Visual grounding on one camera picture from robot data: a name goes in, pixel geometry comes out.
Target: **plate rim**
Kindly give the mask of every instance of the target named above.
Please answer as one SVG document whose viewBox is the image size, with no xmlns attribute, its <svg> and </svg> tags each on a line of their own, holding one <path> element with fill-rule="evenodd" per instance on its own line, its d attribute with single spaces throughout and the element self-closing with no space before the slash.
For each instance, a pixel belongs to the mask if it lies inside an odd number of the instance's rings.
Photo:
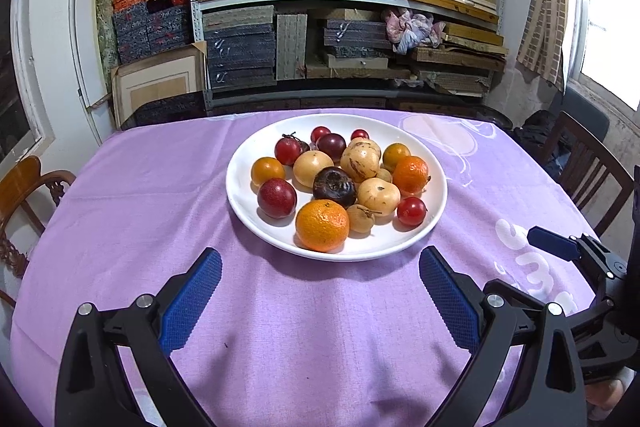
<svg viewBox="0 0 640 427">
<path fill-rule="evenodd" d="M 236 203 L 236 201 L 234 201 L 234 198 L 230 197 L 230 194 L 229 194 L 229 185 L 232 178 L 232 172 L 229 170 L 229 166 L 233 164 L 234 160 L 236 159 L 236 155 L 238 155 L 239 153 L 240 148 L 248 140 L 252 139 L 252 137 L 254 137 L 255 134 L 263 131 L 267 127 L 275 126 L 276 124 L 281 124 L 284 121 L 302 120 L 302 119 L 313 118 L 318 116 L 322 116 L 323 118 L 325 116 L 353 116 L 361 120 L 374 121 L 384 126 L 391 127 L 395 130 L 405 133 L 413 137 L 414 139 L 418 140 L 418 142 L 420 142 L 425 147 L 425 149 L 428 150 L 428 152 L 431 154 L 431 156 L 435 160 L 436 168 L 442 175 L 442 179 L 444 181 L 444 197 L 442 199 L 442 205 L 440 206 L 439 210 L 436 212 L 436 215 L 433 217 L 433 219 L 431 219 L 430 224 L 428 224 L 428 226 L 425 227 L 424 230 L 420 231 L 419 233 L 417 233 L 417 235 L 414 235 L 411 239 L 408 239 L 404 243 L 401 243 L 401 245 L 404 245 L 404 246 L 389 247 L 389 248 L 385 248 L 384 250 L 376 251 L 375 253 L 371 253 L 371 254 L 335 254 L 335 253 L 322 253 L 314 250 L 307 250 L 305 248 L 297 247 L 296 245 L 289 245 L 287 243 L 284 243 L 283 241 L 280 241 L 279 239 L 271 237 L 271 235 L 268 235 L 266 232 L 263 232 L 261 229 L 257 228 L 250 220 L 246 219 L 244 217 L 244 212 L 239 212 L 239 205 Z M 449 187 L 447 184 L 447 177 L 444 173 L 444 169 L 442 168 L 442 165 L 440 164 L 440 161 L 438 160 L 436 155 L 434 155 L 434 153 L 431 152 L 431 149 L 429 149 L 429 147 L 427 147 L 424 143 L 422 143 L 417 136 L 412 135 L 411 133 L 405 131 L 401 127 L 398 127 L 397 125 L 393 125 L 392 123 L 388 123 L 382 120 L 377 120 L 376 118 L 371 118 L 369 116 L 362 116 L 359 114 L 340 113 L 340 112 L 339 113 L 315 112 L 310 114 L 301 114 L 298 116 L 292 116 L 290 118 L 284 118 L 283 120 L 278 120 L 273 123 L 270 123 L 253 132 L 250 136 L 248 136 L 245 140 L 243 140 L 242 143 L 236 148 L 236 150 L 234 151 L 234 153 L 232 154 L 229 160 L 228 165 L 226 166 L 225 191 L 226 191 L 226 199 L 231 205 L 231 208 L 236 214 L 236 217 L 240 219 L 242 224 L 246 226 L 253 234 L 257 235 L 261 240 L 287 253 L 292 253 L 300 257 L 306 257 L 308 259 L 316 259 L 318 261 L 331 261 L 333 263 L 357 263 L 359 261 L 372 261 L 373 259 L 380 259 L 382 257 L 386 257 L 387 255 L 391 255 L 393 253 L 406 250 L 407 248 L 413 246 L 415 243 L 420 241 L 425 235 L 431 232 L 431 230 L 433 230 L 433 228 L 436 226 L 436 224 L 439 222 L 440 218 L 442 217 L 444 209 L 447 206 L 447 200 L 449 199 Z"/>
</svg>

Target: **red fruit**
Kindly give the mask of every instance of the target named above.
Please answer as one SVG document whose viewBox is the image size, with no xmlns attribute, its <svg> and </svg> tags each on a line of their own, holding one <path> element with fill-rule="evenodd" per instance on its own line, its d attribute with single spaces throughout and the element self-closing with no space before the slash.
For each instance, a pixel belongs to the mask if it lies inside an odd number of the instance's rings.
<svg viewBox="0 0 640 427">
<path fill-rule="evenodd" d="M 427 207 L 420 198 L 406 198 L 398 204 L 398 219 L 408 227 L 417 227 L 427 215 Z"/>
<path fill-rule="evenodd" d="M 329 133 L 331 133 L 331 131 L 329 131 L 327 127 L 316 127 L 311 131 L 311 143 L 316 143 L 322 136 Z"/>
<path fill-rule="evenodd" d="M 302 154 L 301 142 L 291 137 L 283 137 L 276 143 L 274 156 L 283 165 L 292 166 Z"/>
<path fill-rule="evenodd" d="M 290 216 L 297 203 L 295 188 L 280 178 L 265 181 L 258 190 L 258 206 L 274 219 Z"/>
<path fill-rule="evenodd" d="M 369 133 L 364 129 L 356 129 L 351 133 L 351 139 L 353 140 L 354 138 L 366 138 L 368 140 Z"/>
<path fill-rule="evenodd" d="M 336 163 L 340 161 L 342 153 L 347 149 L 347 143 L 339 134 L 329 133 L 316 142 L 316 149 L 328 155 Z"/>
</svg>

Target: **plate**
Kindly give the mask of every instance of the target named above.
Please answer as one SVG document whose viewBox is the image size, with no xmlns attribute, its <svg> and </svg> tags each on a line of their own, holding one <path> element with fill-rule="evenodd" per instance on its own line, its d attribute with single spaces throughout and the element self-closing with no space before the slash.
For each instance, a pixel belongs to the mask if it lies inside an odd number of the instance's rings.
<svg viewBox="0 0 640 427">
<path fill-rule="evenodd" d="M 251 182 L 251 167 L 263 156 L 273 156 L 276 142 L 283 134 L 296 133 L 309 140 L 311 131 L 324 125 L 349 142 L 351 133 L 364 129 L 383 151 L 395 142 L 404 143 L 412 155 L 420 156 L 429 166 L 431 181 L 422 194 L 427 217 L 418 227 L 409 229 L 396 218 L 376 223 L 367 237 L 350 237 L 335 253 L 320 253 L 300 247 L 295 242 L 295 214 L 286 219 L 271 219 L 258 209 L 257 189 Z M 292 169 L 287 170 L 291 182 Z M 298 193 L 296 213 L 313 199 L 310 189 L 294 183 Z M 368 261 L 404 250 L 423 238 L 438 222 L 447 203 L 447 181 L 442 166 L 427 147 L 409 133 L 391 124 L 351 114 L 307 114 L 281 120 L 255 132 L 234 153 L 226 170 L 226 196 L 236 216 L 255 235 L 284 251 L 322 261 Z"/>
</svg>

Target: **purple tablecloth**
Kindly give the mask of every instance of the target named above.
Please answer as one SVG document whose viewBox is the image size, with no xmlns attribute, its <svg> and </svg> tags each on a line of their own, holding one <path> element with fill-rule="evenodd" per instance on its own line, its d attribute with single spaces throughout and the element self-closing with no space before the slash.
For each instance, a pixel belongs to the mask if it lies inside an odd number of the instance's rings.
<svg viewBox="0 0 640 427">
<path fill-rule="evenodd" d="M 492 124 L 343 111 L 400 126 L 442 163 L 447 207 L 413 248 L 324 263 L 255 237 L 226 202 L 226 165 L 257 129 L 306 112 L 137 128 L 112 137 L 84 167 L 33 252 L 12 327 L 16 387 L 45 427 L 78 305 L 120 308 L 155 294 L 208 246 L 222 254 L 222 282 L 172 360 L 220 427 L 422 427 L 468 360 L 418 277 L 427 245 L 480 287 L 501 278 L 567 313 L 589 305 L 577 269 L 531 248 L 526 230 L 593 232 Z M 513 371 L 509 359 L 481 424 L 494 418 Z M 140 376 L 130 378 L 148 409 Z"/>
</svg>

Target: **metal bolt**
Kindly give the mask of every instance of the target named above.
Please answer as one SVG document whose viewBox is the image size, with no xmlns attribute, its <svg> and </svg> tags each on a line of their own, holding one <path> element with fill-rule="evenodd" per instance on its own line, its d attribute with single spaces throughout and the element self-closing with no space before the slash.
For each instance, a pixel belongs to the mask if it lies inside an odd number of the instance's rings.
<svg viewBox="0 0 640 427">
<path fill-rule="evenodd" d="M 154 302 L 153 296 L 149 295 L 148 293 L 145 293 L 144 295 L 141 295 L 136 299 L 136 306 L 138 308 L 149 308 L 149 306 L 151 306 L 153 302 Z"/>
<path fill-rule="evenodd" d="M 91 306 L 90 303 L 85 302 L 84 304 L 80 304 L 80 307 L 78 308 L 78 315 L 88 315 L 93 309 L 94 307 Z"/>
<path fill-rule="evenodd" d="M 562 306 L 555 302 L 549 302 L 549 304 L 546 305 L 546 309 L 549 310 L 549 313 L 552 315 L 562 315 Z"/>
<path fill-rule="evenodd" d="M 489 303 L 489 306 L 492 308 L 501 308 L 504 306 L 504 299 L 495 293 L 492 293 L 486 298 L 486 301 Z"/>
</svg>

